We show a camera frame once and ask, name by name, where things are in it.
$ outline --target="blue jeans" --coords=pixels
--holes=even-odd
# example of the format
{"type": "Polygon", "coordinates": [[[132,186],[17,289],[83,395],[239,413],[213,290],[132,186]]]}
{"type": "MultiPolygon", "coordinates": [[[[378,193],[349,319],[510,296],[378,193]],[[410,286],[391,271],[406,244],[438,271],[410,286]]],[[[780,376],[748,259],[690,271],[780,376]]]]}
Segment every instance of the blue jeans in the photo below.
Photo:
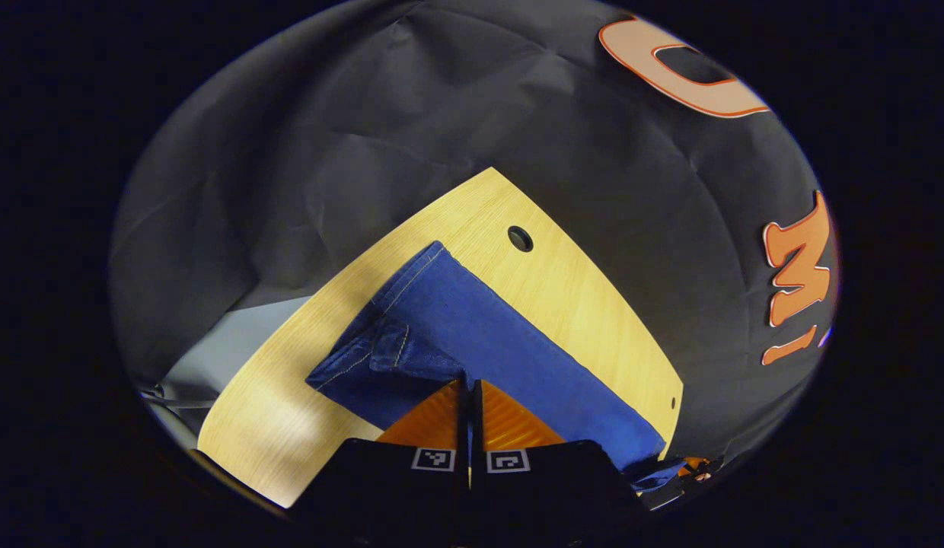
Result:
{"type": "Polygon", "coordinates": [[[492,382],[563,439],[597,441],[621,470],[644,471],[664,447],[636,410],[440,242],[384,284],[306,382],[387,428],[455,378],[469,388],[477,378],[492,382]]]}

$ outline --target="folded jeans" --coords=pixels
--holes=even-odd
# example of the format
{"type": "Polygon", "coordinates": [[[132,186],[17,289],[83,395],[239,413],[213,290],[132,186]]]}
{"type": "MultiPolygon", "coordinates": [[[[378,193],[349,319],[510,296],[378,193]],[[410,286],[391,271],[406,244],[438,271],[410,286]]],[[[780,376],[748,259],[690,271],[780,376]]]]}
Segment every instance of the folded jeans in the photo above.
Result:
{"type": "Polygon", "coordinates": [[[467,387],[492,382],[563,439],[597,441],[620,470],[645,469],[665,445],[652,424],[440,242],[381,287],[306,382],[387,428],[455,378],[467,387]]]}

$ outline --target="black cloth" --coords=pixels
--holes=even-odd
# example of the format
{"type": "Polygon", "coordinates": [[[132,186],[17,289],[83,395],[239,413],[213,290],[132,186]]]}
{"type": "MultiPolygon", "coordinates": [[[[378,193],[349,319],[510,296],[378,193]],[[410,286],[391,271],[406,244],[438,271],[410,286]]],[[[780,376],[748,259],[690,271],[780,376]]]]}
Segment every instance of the black cloth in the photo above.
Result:
{"type": "MultiPolygon", "coordinates": [[[[773,114],[713,118],[615,62],[598,31],[627,17],[579,0],[353,0],[233,62],[160,129],[118,212],[110,288],[127,367],[162,378],[224,312],[311,295],[493,166],[670,358],[685,385],[670,455],[753,447],[821,356],[814,344],[760,363],[830,327],[834,236],[827,299],[769,327],[762,228],[811,211],[814,174],[773,114]]],[[[678,60],[692,62],[705,60],[678,60]]]]}

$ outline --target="orange letter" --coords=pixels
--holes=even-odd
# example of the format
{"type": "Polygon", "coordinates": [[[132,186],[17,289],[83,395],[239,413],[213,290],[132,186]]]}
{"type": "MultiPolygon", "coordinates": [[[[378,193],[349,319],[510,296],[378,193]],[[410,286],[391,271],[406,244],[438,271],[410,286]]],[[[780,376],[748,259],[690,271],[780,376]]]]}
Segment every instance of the orange letter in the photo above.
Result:
{"type": "Polygon", "coordinates": [[[601,28],[601,45],[621,65],[678,103],[719,118],[738,118],[769,110],[735,78],[699,84],[671,70],[655,56],[660,49],[685,46],[675,36],[645,21],[618,21],[601,28]]]}
{"type": "Polygon", "coordinates": [[[764,352],[764,360],[762,364],[770,365],[773,362],[779,360],[784,356],[793,354],[798,350],[803,350],[806,347],[810,346],[810,341],[814,339],[814,333],[817,333],[817,326],[810,327],[809,332],[803,333],[803,336],[800,339],[789,341],[784,346],[771,346],[767,348],[767,351],[764,352]]]}
{"type": "Polygon", "coordinates": [[[796,256],[773,278],[777,288],[793,287],[796,290],[776,292],[770,299],[770,326],[777,327],[786,318],[802,311],[815,302],[823,301],[831,283],[831,271],[817,266],[824,253],[824,245],[831,235],[828,210],[820,191],[814,192],[816,205],[795,225],[788,228],[771,222],[764,229],[764,246],[770,266],[780,268],[793,252],[796,256]]]}

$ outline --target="wooden tabletop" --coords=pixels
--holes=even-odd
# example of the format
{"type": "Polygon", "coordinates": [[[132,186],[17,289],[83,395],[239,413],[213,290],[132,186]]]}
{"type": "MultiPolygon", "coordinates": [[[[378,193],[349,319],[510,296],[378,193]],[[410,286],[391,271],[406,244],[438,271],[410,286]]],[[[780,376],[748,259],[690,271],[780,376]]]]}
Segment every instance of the wooden tabletop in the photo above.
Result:
{"type": "Polygon", "coordinates": [[[550,337],[665,439],[681,379],[601,270],[513,183],[490,168],[384,236],[313,295],[228,383],[198,448],[225,471],[289,507],[348,437],[381,430],[310,388],[305,378],[372,295],[434,240],[550,337]],[[534,249],[516,249],[510,226],[534,249]]]}

